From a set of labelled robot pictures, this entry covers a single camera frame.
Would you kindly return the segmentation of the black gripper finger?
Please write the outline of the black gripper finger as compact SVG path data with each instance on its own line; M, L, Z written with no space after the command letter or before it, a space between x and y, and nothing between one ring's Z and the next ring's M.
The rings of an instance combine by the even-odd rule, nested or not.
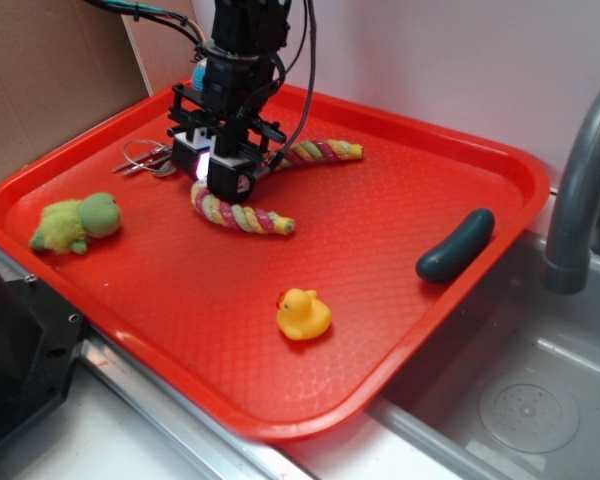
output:
M185 138L173 141L171 162L182 173L193 180L204 180L208 175L210 144L201 145L189 142Z
M207 186L212 194L227 202L246 201L253 191L254 166L240 159L212 157L207 174Z

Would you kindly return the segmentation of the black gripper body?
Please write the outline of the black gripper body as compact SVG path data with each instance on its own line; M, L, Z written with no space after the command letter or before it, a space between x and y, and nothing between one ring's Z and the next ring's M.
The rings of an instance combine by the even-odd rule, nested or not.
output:
M254 158L269 150L271 141L282 144L287 135L279 122L265 121L260 113L270 97L277 93L284 66L278 53L265 49L258 53L238 54L214 43L204 45L206 68L200 91L176 84L168 118L178 124L186 138L194 130L205 128L216 137L223 157L241 154Z

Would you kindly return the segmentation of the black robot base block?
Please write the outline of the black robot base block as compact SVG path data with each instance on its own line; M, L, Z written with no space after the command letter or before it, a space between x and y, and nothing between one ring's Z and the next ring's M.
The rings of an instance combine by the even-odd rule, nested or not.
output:
M85 328L44 281L0 275L0 448L64 403Z

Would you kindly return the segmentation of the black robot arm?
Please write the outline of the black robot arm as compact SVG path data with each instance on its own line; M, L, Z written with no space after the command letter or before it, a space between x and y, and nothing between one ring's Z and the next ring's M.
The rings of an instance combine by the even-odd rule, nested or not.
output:
M278 52L286 44L287 1L218 1L210 41L203 51L202 88L173 86L168 117L176 123L172 160L190 177L199 152L209 153L209 191L230 203L246 201L266 175L270 143L287 136L261 111L278 88L283 67Z

